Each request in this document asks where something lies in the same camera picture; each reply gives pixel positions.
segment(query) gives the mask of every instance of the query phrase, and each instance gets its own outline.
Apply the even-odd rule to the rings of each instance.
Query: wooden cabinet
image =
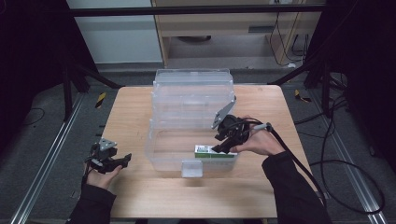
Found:
[[[267,5],[271,0],[151,0],[154,7]],[[292,0],[293,4],[322,3],[325,0]],[[155,16],[158,36],[167,65],[172,36],[271,34],[272,47],[278,62],[282,63],[293,37],[312,34],[319,12],[282,13],[228,13]]]

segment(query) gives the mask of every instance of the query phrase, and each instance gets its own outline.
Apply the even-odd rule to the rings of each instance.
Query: black sleeve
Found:
[[[274,188],[279,224],[332,223],[317,194],[298,173],[289,152],[268,157],[262,169]]]
[[[101,188],[85,185],[66,224],[108,224],[116,195]]]

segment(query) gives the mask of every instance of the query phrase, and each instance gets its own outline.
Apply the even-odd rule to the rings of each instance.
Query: black backdrop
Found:
[[[67,49],[75,62],[97,72],[74,18],[41,13],[68,9],[66,1],[6,1],[7,6],[0,1],[0,12],[5,10],[0,15],[0,156],[35,95],[63,82],[60,61],[65,52],[54,43]]]
[[[346,74],[355,118],[396,172],[396,1],[328,2],[345,4],[346,10],[322,13],[307,57],[325,49],[331,71]],[[329,38],[330,46],[323,48]]]

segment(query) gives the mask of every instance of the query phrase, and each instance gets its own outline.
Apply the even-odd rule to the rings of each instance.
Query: cable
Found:
[[[323,136],[318,136],[318,135],[314,135],[314,134],[311,134],[311,133],[303,133],[303,132],[298,132],[298,131],[297,131],[297,133],[308,135],[308,136],[311,136],[311,137],[316,137],[316,138],[324,138]]]
[[[344,106],[344,105],[341,105],[341,103],[343,103],[343,102],[346,102],[347,100],[343,100],[343,101],[341,101],[340,103],[338,103],[338,104],[335,104],[334,105],[334,107],[332,107],[332,108],[330,108],[330,110],[336,110],[336,109],[338,109],[338,108],[341,108],[342,106]],[[324,115],[325,113],[324,112],[321,112],[321,113],[318,113],[318,114],[316,114],[316,115],[313,115],[313,116],[311,116],[311,117],[308,117],[308,118],[305,118],[305,119],[300,119],[300,120],[297,120],[297,121],[294,121],[294,125],[299,125],[299,124],[302,124],[302,123],[306,123],[306,122],[308,122],[308,121],[310,121],[310,120],[313,120],[313,119],[316,119],[316,118],[318,118],[318,117],[320,117],[321,115]]]
[[[380,194],[380,196],[381,196],[381,201],[382,201],[382,204],[381,204],[381,206],[379,207],[379,209],[377,209],[377,210],[375,210],[375,211],[372,211],[372,212],[362,211],[362,210],[360,210],[360,209],[354,208],[354,207],[349,206],[349,205],[347,205],[346,203],[342,202],[340,199],[338,199],[337,197],[335,197],[335,195],[330,191],[329,186],[327,185],[327,182],[326,182],[326,179],[325,179],[323,164],[324,164],[326,161],[324,160],[324,149],[325,149],[325,147],[326,147],[327,137],[329,136],[330,129],[331,129],[331,127],[332,127],[332,124],[334,123],[334,117],[333,117],[333,116],[334,116],[334,106],[335,106],[335,102],[336,102],[339,98],[341,98],[341,97],[343,97],[343,95],[340,96],[340,97],[338,97],[337,99],[335,99],[334,102],[333,102],[333,107],[332,107],[331,114],[330,114],[330,124],[329,124],[329,128],[327,129],[327,132],[326,132],[326,134],[325,134],[325,136],[324,136],[324,139],[323,139],[323,142],[322,142],[321,153],[320,153],[320,161],[319,161],[319,162],[315,162],[314,164],[319,164],[319,165],[320,165],[320,177],[321,177],[323,186],[324,186],[324,188],[327,190],[327,192],[329,193],[329,195],[332,196],[332,198],[333,198],[335,201],[337,201],[338,203],[340,203],[341,205],[343,205],[345,208],[347,208],[347,209],[349,209],[349,210],[351,210],[351,211],[354,211],[354,212],[363,214],[363,215],[372,215],[372,214],[376,214],[376,213],[382,211],[382,209],[384,208],[384,206],[385,206],[385,197],[384,197],[384,195],[383,195],[382,190],[378,187],[378,185],[376,184],[376,182],[375,182],[366,172],[363,171],[364,174],[367,175],[367,176],[369,176],[370,180],[372,180],[372,182],[375,184],[375,186],[376,186],[376,188],[378,189],[378,192],[379,192],[379,194]],[[348,164],[348,165],[352,165],[352,163],[346,162],[346,161],[338,161],[338,162],[342,162],[342,163],[346,163],[346,164]]]
[[[335,85],[338,89],[344,91],[347,88],[347,85],[344,84],[344,80],[343,80],[341,73],[340,73],[340,75],[341,75],[341,77],[340,77],[341,80],[338,80],[337,78],[333,77],[332,75],[330,75],[330,79],[331,79],[333,85]]]
[[[237,121],[227,127],[224,127],[224,130],[230,130],[232,127],[234,126],[238,126],[239,124],[262,124],[261,121],[257,120],[257,119],[253,119],[253,118],[243,118],[242,121]]]
[[[344,207],[347,207],[348,209],[350,209],[350,210],[352,210],[352,211],[354,211],[354,212],[361,213],[361,214],[363,214],[363,215],[373,215],[373,214],[379,213],[380,211],[382,211],[382,210],[384,209],[384,207],[385,207],[385,195],[384,195],[384,192],[383,192],[383,191],[381,190],[381,188],[378,186],[378,184],[376,183],[376,181],[375,181],[366,171],[364,171],[364,170],[361,169],[359,166],[357,166],[357,165],[355,165],[355,164],[353,164],[353,163],[351,163],[351,162],[340,161],[340,160],[316,161],[316,162],[310,163],[309,165],[310,165],[310,166],[315,166],[315,165],[318,165],[318,164],[321,164],[321,163],[343,163],[343,164],[352,166],[352,167],[354,167],[355,169],[358,169],[362,174],[364,174],[364,175],[374,184],[375,188],[376,188],[377,191],[378,191],[378,194],[379,194],[380,197],[381,197],[381,202],[382,202],[381,205],[379,206],[379,208],[378,208],[377,210],[373,211],[373,212],[361,211],[361,210],[359,210],[359,209],[356,209],[356,208],[353,208],[353,207],[347,205],[346,203],[343,203],[343,202],[340,201],[338,198],[334,197],[334,195],[327,189],[329,195],[332,196],[332,198],[335,199],[338,203],[340,203],[340,204],[343,205]]]
[[[97,145],[93,145],[90,149],[90,153],[88,154],[88,157],[84,160],[85,162],[85,171],[84,174],[82,175],[82,179],[81,179],[81,190],[82,187],[87,183],[88,180],[88,175],[90,174],[90,172],[93,170],[93,168],[90,169],[91,167],[91,163],[92,163],[92,156],[93,156],[93,152],[95,151]]]
[[[296,50],[296,49],[294,49],[294,46],[295,46],[295,43],[296,43],[298,37],[299,37],[299,35],[296,35],[296,36],[294,37],[293,44],[291,45],[291,52],[292,52],[293,55],[295,55],[295,56],[303,57],[303,62],[304,62],[306,53],[308,52],[308,40],[309,40],[309,35],[305,35],[305,41],[304,41],[304,47],[303,47],[303,49]]]
[[[35,121],[30,122],[30,123],[23,123],[22,125],[24,125],[24,126],[28,126],[28,125],[35,124],[35,123],[39,122],[40,120],[42,120],[42,119],[44,118],[44,116],[46,115],[46,111],[45,111],[44,109],[42,109],[42,108],[31,108],[30,110],[31,110],[31,111],[32,111],[32,110],[41,110],[41,112],[42,112],[41,117],[38,118],[38,119],[35,120]]]
[[[282,138],[279,136],[279,134],[278,134],[274,129],[271,131],[271,134],[276,138],[276,140],[279,142],[279,144],[280,144],[283,148],[285,148],[285,150],[287,150],[287,151],[290,153],[290,155],[291,155],[292,159],[294,160],[294,162],[295,162],[295,163],[303,170],[303,172],[309,177],[309,179],[310,179],[310,180],[312,181],[312,183],[315,185],[315,188],[317,188],[317,190],[318,190],[318,192],[319,192],[319,194],[320,194],[320,197],[321,197],[323,206],[324,206],[325,208],[327,208],[326,197],[324,196],[323,190],[321,189],[320,185],[318,184],[318,181],[314,178],[314,176],[311,174],[311,172],[309,172],[308,169],[306,169],[306,168],[303,166],[303,164],[297,159],[297,157],[294,156],[294,154],[291,152],[291,150],[288,148],[288,146],[286,146],[285,142],[282,140]]]
[[[277,29],[277,32],[278,32],[278,34],[279,34],[280,43],[282,44],[283,53],[285,54],[285,56],[286,56],[289,60],[291,60],[291,63],[300,62],[301,60],[294,60],[294,59],[291,59],[291,58],[288,56],[288,53],[286,52],[285,44],[283,43],[282,35],[281,35],[281,33],[280,33],[280,30],[279,30],[278,20],[279,20],[279,12],[276,13],[276,21],[275,21],[275,24],[274,24],[273,31],[271,32],[271,35],[270,35],[270,47],[271,47],[271,51],[272,51],[273,54],[274,54],[276,63],[277,63],[278,65],[280,65],[280,66],[285,66],[285,65],[287,65],[287,64],[282,64],[282,63],[280,63],[280,62],[277,61],[276,54],[275,54],[274,48],[273,48],[273,46],[272,46],[272,37],[273,37],[273,34],[274,34],[275,29]]]

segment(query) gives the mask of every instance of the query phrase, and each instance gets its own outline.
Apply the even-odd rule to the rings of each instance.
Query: wooden table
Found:
[[[241,153],[230,172],[181,178],[155,171],[144,145],[151,118],[151,87],[121,88],[103,134],[118,142],[116,158],[132,153],[129,166],[112,182],[118,197],[113,217],[276,217],[273,188],[262,171],[266,158]],[[278,86],[234,85],[234,114],[271,122],[296,157],[309,169],[303,147]]]

